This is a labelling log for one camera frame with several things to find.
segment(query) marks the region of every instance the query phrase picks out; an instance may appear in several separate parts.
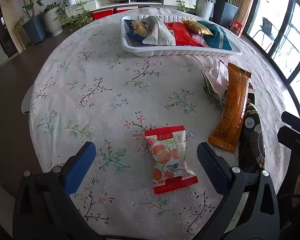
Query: floral tablecloth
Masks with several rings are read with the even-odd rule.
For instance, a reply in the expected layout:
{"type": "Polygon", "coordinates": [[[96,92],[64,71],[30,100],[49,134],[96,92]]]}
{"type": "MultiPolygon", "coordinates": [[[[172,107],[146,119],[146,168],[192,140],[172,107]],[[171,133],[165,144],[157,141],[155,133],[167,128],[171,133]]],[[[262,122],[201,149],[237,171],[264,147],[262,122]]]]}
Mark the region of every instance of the floral tablecloth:
{"type": "MultiPolygon", "coordinates": [[[[192,239],[222,199],[196,157],[198,144],[208,140],[222,110],[203,90],[204,56],[142,58],[122,49],[119,20],[131,14],[186,16],[168,9],[136,9],[94,21],[69,36],[34,83],[31,138],[44,172],[63,165],[85,141],[96,145],[97,157],[71,199],[99,234],[192,239]],[[173,125],[186,128],[187,158],[199,183],[154,195],[154,160],[144,131],[173,125]]],[[[263,59],[226,32],[242,56],[223,60],[252,72],[266,169],[278,190],[290,158],[276,138],[285,110],[280,86],[263,59]]],[[[237,153],[214,150],[230,166],[237,165],[237,153]]]]}

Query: white tv cabinet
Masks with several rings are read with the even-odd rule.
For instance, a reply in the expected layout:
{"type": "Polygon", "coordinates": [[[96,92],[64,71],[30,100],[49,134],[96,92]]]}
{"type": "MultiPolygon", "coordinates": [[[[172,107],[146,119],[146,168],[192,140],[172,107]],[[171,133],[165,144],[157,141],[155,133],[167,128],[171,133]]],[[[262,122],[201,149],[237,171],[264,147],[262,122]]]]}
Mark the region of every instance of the white tv cabinet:
{"type": "MultiPolygon", "coordinates": [[[[149,1],[135,1],[135,0],[82,0],[82,2],[87,2],[84,6],[86,10],[97,11],[104,10],[106,8],[116,8],[122,6],[129,5],[172,5],[178,6],[178,0],[149,0],[149,1]]],[[[182,0],[184,2],[185,7],[187,8],[195,8],[195,4],[197,0],[182,0]]],[[[72,5],[66,8],[66,13],[68,16],[77,15],[80,13],[82,6],[80,5],[72,5]]]]}

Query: black snack package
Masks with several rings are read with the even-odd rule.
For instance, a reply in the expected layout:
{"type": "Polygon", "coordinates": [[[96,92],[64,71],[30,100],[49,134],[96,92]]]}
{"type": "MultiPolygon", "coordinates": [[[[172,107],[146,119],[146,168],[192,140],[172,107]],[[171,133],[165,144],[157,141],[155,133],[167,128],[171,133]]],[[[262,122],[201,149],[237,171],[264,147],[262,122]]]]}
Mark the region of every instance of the black snack package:
{"type": "Polygon", "coordinates": [[[254,104],[247,102],[240,134],[239,168],[255,173],[263,170],[264,165],[265,148],[259,112],[254,104]]]}

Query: window frame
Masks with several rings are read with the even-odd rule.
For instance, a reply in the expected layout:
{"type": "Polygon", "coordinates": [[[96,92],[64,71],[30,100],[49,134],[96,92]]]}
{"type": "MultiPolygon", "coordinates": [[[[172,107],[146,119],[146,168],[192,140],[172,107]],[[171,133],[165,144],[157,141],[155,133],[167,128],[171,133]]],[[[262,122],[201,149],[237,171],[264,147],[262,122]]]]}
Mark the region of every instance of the window frame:
{"type": "Polygon", "coordinates": [[[262,53],[262,55],[273,66],[273,68],[275,69],[276,73],[279,75],[279,77],[281,78],[282,82],[286,86],[288,92],[290,93],[290,95],[292,97],[292,100],[293,100],[293,102],[294,102],[294,104],[295,104],[295,106],[297,108],[298,114],[300,116],[300,103],[299,103],[299,101],[297,99],[297,96],[295,95],[292,87],[290,86],[291,82],[295,79],[295,77],[300,72],[300,61],[299,61],[298,65],[297,65],[297,67],[294,69],[294,71],[290,74],[290,76],[288,78],[286,78],[285,75],[283,74],[283,72],[281,71],[281,69],[276,64],[276,62],[272,59],[272,55],[274,54],[275,50],[279,46],[279,44],[281,42],[281,39],[284,36],[284,32],[285,32],[286,28],[288,26],[293,26],[291,24],[291,19],[292,19],[292,16],[293,16],[293,11],[294,11],[296,3],[300,6],[300,3],[297,0],[289,0],[287,11],[286,11],[286,14],[284,16],[281,28],[280,28],[279,33],[278,33],[277,37],[275,38],[274,43],[272,44],[272,46],[271,46],[271,48],[270,48],[270,50],[269,50],[268,53],[266,53],[264,51],[264,49],[248,35],[249,28],[250,28],[250,26],[251,26],[251,24],[252,24],[252,22],[254,20],[254,17],[255,17],[255,15],[257,13],[257,8],[258,8],[259,0],[253,0],[252,6],[251,6],[251,11],[250,11],[250,14],[248,16],[247,23],[246,23],[246,25],[245,25],[245,27],[244,27],[244,29],[242,31],[242,34],[262,53]]]}

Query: white flower pot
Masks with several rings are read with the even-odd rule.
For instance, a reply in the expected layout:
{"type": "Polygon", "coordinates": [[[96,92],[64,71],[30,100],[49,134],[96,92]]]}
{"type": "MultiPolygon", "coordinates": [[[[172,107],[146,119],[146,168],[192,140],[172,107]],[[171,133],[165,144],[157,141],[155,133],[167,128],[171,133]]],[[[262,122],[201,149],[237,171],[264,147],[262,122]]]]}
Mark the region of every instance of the white flower pot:
{"type": "Polygon", "coordinates": [[[62,32],[62,23],[59,19],[56,20],[56,17],[59,16],[57,10],[58,7],[55,7],[43,16],[46,29],[52,36],[56,36],[62,32]]]}
{"type": "Polygon", "coordinates": [[[66,2],[68,6],[71,6],[74,5],[77,2],[77,0],[66,0],[66,2]]]}
{"type": "Polygon", "coordinates": [[[213,2],[197,0],[197,16],[209,20],[213,6],[213,2]]]}

